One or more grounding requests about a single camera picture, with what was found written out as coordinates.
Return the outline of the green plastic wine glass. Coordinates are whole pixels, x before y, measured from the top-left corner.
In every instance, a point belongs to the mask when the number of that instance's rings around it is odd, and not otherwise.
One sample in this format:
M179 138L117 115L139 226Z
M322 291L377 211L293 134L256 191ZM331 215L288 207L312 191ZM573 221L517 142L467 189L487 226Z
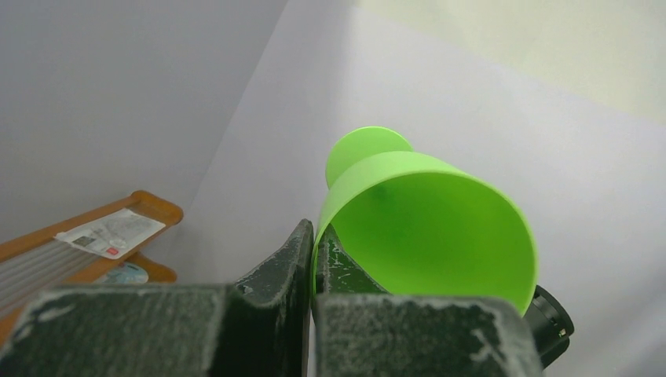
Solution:
M381 126L339 139L325 179L316 241L333 230L380 287L398 295L492 296L527 311L536 242L523 211L499 189Z

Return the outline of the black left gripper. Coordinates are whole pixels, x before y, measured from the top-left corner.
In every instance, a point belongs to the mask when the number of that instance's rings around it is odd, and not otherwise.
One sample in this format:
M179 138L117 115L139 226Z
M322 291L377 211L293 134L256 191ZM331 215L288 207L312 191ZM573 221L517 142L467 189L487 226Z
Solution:
M393 295L332 226L317 242L315 266L319 376L541 376L575 331L540 285L525 320L500 298Z

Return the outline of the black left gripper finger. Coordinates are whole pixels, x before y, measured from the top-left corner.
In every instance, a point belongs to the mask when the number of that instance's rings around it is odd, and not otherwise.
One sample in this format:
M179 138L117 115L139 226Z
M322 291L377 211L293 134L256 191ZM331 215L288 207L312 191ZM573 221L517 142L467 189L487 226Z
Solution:
M230 284L63 285L33 299L4 376L302 376L313 225Z

